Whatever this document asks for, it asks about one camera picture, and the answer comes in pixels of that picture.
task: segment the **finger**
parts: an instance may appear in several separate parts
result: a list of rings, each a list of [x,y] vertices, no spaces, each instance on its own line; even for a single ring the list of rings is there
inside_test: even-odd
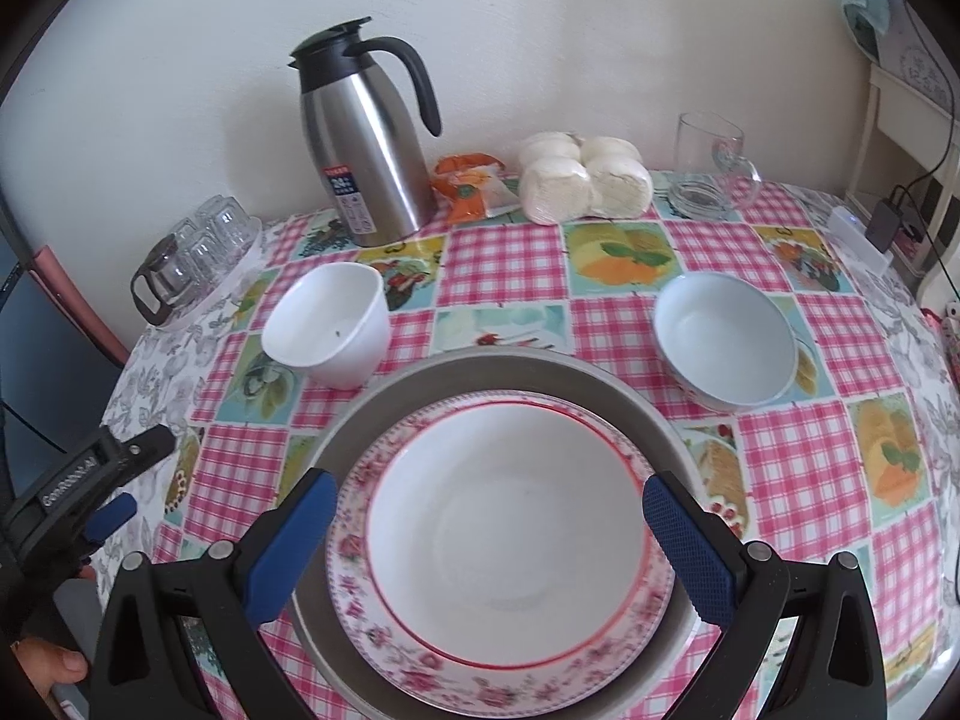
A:
[[[86,676],[83,655],[39,638],[21,641],[16,647],[16,659],[37,693],[44,698],[55,683],[73,685]]]

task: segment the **tablecloth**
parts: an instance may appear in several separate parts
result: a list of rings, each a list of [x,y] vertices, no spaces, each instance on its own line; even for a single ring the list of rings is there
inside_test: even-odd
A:
[[[828,194],[766,183],[717,223],[683,218],[658,191],[639,220],[536,226],[520,214],[448,229],[443,212],[413,239],[352,245],[333,210],[268,226],[248,289],[176,333],[138,341],[104,415],[122,439],[163,422],[178,451],[128,486],[139,512],[95,556],[109,595],[123,555],[189,559],[237,539],[296,483],[323,429],[355,392],[282,370],[260,346],[272,307],[320,263],[356,260],[384,276],[392,345],[379,377],[470,344],[526,343],[618,376],[678,430],[707,505],[741,538],[791,560],[857,555],[895,702],[960,635],[954,560],[960,515],[960,401],[938,334],[891,271],[875,276],[832,240]],[[776,404],[736,417],[690,402],[656,357],[656,293],[684,271],[722,271],[771,295],[798,340],[797,379]],[[789,641],[784,621],[740,716],[754,717]],[[203,627],[188,626],[224,717],[242,710]],[[289,619],[261,628],[309,706],[357,717],[304,654]],[[716,637],[704,627],[631,720],[660,717]]]

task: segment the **metal pan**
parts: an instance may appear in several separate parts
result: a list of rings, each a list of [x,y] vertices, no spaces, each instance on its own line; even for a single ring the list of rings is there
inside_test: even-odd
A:
[[[593,365],[529,348],[470,348],[416,362],[355,400],[329,428],[314,466],[342,484],[373,441],[406,415],[438,400],[482,389],[542,392],[590,410],[624,433],[654,470],[677,474],[704,500],[690,454],[646,400]],[[461,715],[424,704],[394,688],[363,659],[341,628],[326,584],[325,551],[318,549],[291,601],[296,633],[323,678],[371,720],[457,720]],[[615,680],[545,720],[597,720],[624,712],[664,678],[683,653],[698,618],[675,581],[664,619],[640,656]]]

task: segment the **white wall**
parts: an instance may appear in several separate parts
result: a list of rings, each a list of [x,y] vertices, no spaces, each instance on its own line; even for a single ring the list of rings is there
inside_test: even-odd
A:
[[[428,159],[511,156],[550,128],[627,137],[668,167],[678,113],[709,108],[765,175],[846,180],[867,66],[838,0],[72,0],[0,109],[0,176],[124,343],[143,325],[130,274],[207,196],[266,218],[325,202],[287,55],[364,15],[424,57],[445,127],[419,129]]]

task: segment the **carafe label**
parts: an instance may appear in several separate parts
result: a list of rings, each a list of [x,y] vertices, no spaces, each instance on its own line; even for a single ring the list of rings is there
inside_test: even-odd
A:
[[[348,165],[324,167],[323,175],[330,183],[330,190],[340,206],[340,216],[354,235],[366,235],[376,232],[373,217],[363,201],[363,194],[357,189],[353,173]]]

